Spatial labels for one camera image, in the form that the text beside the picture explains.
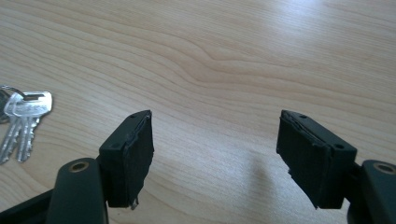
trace wooden table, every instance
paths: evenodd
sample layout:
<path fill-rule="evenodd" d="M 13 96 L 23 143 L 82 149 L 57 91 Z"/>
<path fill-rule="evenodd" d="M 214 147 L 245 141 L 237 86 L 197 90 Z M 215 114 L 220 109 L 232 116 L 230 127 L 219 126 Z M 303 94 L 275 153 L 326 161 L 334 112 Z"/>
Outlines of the wooden table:
<path fill-rule="evenodd" d="M 0 82 L 50 91 L 32 157 L 0 167 L 0 211 L 153 112 L 136 210 L 111 223 L 347 223 L 315 210 L 276 154 L 282 109 L 396 161 L 391 0 L 0 1 Z M 7 125 L 0 126 L 4 135 Z"/>

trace black plastic arm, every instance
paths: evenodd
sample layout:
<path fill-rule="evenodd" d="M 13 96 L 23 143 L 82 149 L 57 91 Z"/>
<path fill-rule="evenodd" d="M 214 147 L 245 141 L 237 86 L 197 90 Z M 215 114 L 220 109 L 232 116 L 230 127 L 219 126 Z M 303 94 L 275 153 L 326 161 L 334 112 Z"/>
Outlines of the black plastic arm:
<path fill-rule="evenodd" d="M 151 112 L 132 114 L 102 144 L 96 160 L 67 163 L 53 190 L 0 213 L 0 223 L 108 223 L 106 202 L 137 206 L 153 153 Z"/>
<path fill-rule="evenodd" d="M 306 115 L 283 110 L 276 152 L 315 207 L 350 201 L 350 224 L 396 224 L 396 166 L 354 162 L 357 149 Z"/>

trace black bracket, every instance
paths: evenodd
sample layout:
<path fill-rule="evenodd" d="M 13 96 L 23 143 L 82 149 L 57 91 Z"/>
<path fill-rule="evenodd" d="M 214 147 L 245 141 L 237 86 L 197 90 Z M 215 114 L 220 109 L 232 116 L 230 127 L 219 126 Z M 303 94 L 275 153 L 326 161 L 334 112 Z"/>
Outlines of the black bracket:
<path fill-rule="evenodd" d="M 99 157 L 70 161 L 55 187 L 0 213 L 0 223 L 108 223 L 107 207 L 135 208 L 154 153 L 151 112 L 128 118 L 99 149 Z"/>
<path fill-rule="evenodd" d="M 396 223 L 396 166 L 354 162 L 358 150 L 306 115 L 283 110 L 276 152 L 317 208 L 350 201 L 349 223 Z"/>

